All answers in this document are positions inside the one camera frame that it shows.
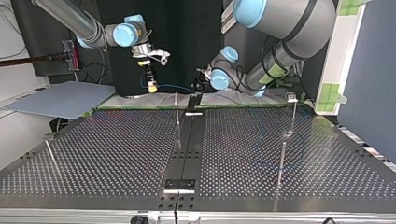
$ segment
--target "black backdrop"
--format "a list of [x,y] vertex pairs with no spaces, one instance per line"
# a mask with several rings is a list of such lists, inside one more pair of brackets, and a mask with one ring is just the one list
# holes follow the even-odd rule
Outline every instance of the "black backdrop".
[[[160,84],[189,87],[196,76],[195,68],[208,64],[222,47],[222,0],[98,0],[97,6],[103,24],[143,15],[148,29],[153,31],[150,42],[156,49],[171,53],[168,65],[154,66]],[[130,49],[110,48],[109,58],[119,95],[147,92],[140,87],[143,71]]]

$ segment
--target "silver robot arm segment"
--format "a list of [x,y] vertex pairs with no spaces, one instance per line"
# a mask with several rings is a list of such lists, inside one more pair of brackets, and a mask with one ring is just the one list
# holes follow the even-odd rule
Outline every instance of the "silver robot arm segment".
[[156,75],[151,60],[165,66],[170,54],[163,50],[155,50],[149,43],[150,31],[147,30],[141,15],[129,16],[123,23],[103,27],[94,17],[69,0],[32,0],[32,2],[73,31],[83,48],[104,50],[107,46],[132,48],[133,57],[145,70],[148,91],[157,91]]
[[[237,89],[250,95],[261,95],[272,77],[283,75],[268,75],[271,68],[277,66],[287,71],[317,54],[332,35],[336,18],[332,0],[235,0],[233,14],[247,28],[281,39],[264,57],[267,71],[259,63],[246,75],[234,70],[227,73],[235,81],[243,76]],[[211,80],[211,83],[217,90],[235,90],[232,82],[226,88],[223,87],[227,82],[213,85]]]

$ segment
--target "metal rod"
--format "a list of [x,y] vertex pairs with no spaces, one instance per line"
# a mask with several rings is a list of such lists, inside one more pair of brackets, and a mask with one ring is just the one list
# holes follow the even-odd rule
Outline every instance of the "metal rod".
[[69,0],[36,0],[38,6],[83,39],[96,33],[95,22]]
[[50,147],[50,142],[49,142],[49,140],[45,140],[45,142],[46,142],[46,145],[47,145],[47,149],[49,150],[50,157],[52,158],[53,162],[56,163],[55,157],[53,156],[52,149],[51,149],[51,147]]
[[8,61],[1,61],[0,67],[7,67],[19,64],[26,64],[26,63],[37,63],[37,62],[48,62],[48,61],[57,61],[57,60],[65,60],[67,56],[62,56],[61,54],[55,55],[48,55],[48,56],[41,56],[41,57],[34,57],[34,58],[24,58],[24,59],[16,59],[16,60],[8,60]]
[[180,117],[178,114],[178,99],[177,99],[177,92],[175,92],[175,106],[176,106],[176,116],[177,116],[177,128],[180,129]]
[[282,185],[282,174],[283,174],[283,163],[285,161],[285,152],[286,152],[286,142],[283,142],[282,149],[280,151],[280,164],[279,164],[279,175],[277,177],[277,185]]
[[294,121],[296,120],[296,110],[297,110],[297,102],[294,102],[294,109],[293,109],[293,119],[291,120],[291,128],[290,132],[294,132]]

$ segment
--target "vertical metal post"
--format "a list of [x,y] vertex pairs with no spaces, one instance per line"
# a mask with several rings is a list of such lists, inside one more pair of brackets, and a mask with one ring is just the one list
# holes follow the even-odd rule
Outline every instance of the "vertical metal post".
[[175,93],[175,106],[176,106],[176,116],[177,116],[177,128],[180,130],[180,116],[178,114],[178,99],[177,99],[177,92]]
[[294,121],[296,120],[296,111],[297,111],[297,96],[294,94],[294,92],[288,92],[286,93],[286,99],[288,103],[294,103],[294,109],[293,109],[293,117],[291,119],[291,126],[290,129],[288,130],[288,137],[291,136],[294,132]]
[[50,157],[52,158],[53,162],[56,162],[55,157],[53,156],[53,153],[52,153],[52,148],[50,147],[50,141],[45,140],[45,143],[47,145],[47,149],[49,150]]
[[277,185],[279,187],[282,185],[282,174],[283,174],[283,164],[285,161],[285,153],[286,153],[286,142],[283,142],[282,149],[280,151],[279,175],[277,177]]
[[294,102],[293,119],[291,121],[290,133],[294,132],[294,121],[296,120],[297,102]]

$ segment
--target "wall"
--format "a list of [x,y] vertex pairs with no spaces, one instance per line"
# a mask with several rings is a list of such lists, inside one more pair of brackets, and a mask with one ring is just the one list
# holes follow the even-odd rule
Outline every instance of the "wall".
[[[9,0],[1,2],[10,5]],[[5,13],[15,22],[12,13]],[[21,51],[23,46],[22,38],[0,14],[0,58]],[[24,52],[12,59],[28,56]],[[46,83],[46,78],[35,76],[31,64],[0,68],[0,169],[39,145],[44,134],[50,131],[48,122],[51,120],[48,117],[4,111],[1,107],[5,102],[12,102],[12,98],[23,96],[25,92],[43,87]]]
[[394,0],[367,4],[338,120],[396,162],[396,20]]

